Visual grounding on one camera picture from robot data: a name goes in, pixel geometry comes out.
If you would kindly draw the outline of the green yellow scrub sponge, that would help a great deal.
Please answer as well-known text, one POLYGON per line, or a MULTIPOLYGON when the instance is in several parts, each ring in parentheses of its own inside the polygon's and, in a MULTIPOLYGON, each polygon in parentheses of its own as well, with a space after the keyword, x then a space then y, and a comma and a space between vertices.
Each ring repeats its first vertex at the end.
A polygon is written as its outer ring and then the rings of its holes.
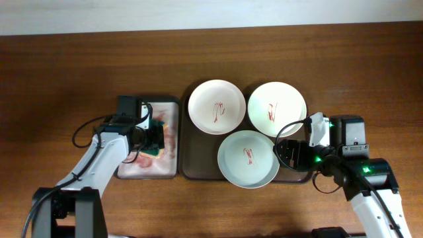
POLYGON ((149 127, 136 126, 139 131, 139 142, 136 145, 136 151, 151 156, 158 156, 160 150, 165 148, 165 123, 162 121, 151 120, 149 127))

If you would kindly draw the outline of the white plate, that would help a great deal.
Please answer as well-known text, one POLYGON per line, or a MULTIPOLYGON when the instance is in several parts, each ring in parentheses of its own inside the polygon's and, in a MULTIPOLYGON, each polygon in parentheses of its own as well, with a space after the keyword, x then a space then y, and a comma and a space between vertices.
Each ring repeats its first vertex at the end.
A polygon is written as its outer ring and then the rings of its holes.
POLYGON ((241 188, 260 188, 279 171, 272 141, 256 131, 242 130, 227 136, 219 146, 217 164, 223 176, 241 188))
POLYGON ((307 106, 295 87, 269 82, 252 92, 247 112, 250 122, 259 132, 274 138, 284 126, 305 119, 307 106))
POLYGON ((246 102, 234 84, 213 79, 198 85, 188 99, 188 115, 201 131, 222 135, 241 124, 246 113, 246 102))

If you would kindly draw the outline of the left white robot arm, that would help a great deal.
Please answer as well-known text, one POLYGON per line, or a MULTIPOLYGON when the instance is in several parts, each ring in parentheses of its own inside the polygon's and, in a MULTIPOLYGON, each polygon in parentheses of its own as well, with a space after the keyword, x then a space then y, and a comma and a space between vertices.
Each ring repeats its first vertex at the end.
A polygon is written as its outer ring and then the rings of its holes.
POLYGON ((163 126, 152 115, 147 100, 120 96, 117 112, 101 116, 74 169, 54 187, 34 193, 22 237, 110 237, 101 197, 115 170, 131 152, 165 146, 163 126))

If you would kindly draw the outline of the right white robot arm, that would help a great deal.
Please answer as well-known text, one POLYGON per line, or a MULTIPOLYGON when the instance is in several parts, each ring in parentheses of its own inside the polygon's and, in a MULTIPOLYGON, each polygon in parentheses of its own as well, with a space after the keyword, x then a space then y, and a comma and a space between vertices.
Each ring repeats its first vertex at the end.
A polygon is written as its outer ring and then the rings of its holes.
POLYGON ((313 180, 331 177, 351 203, 366 237, 410 237, 391 166, 369 156, 364 119, 318 112, 299 123, 308 128, 309 140, 283 139, 286 127, 275 137, 273 152, 280 166, 307 172, 313 180))

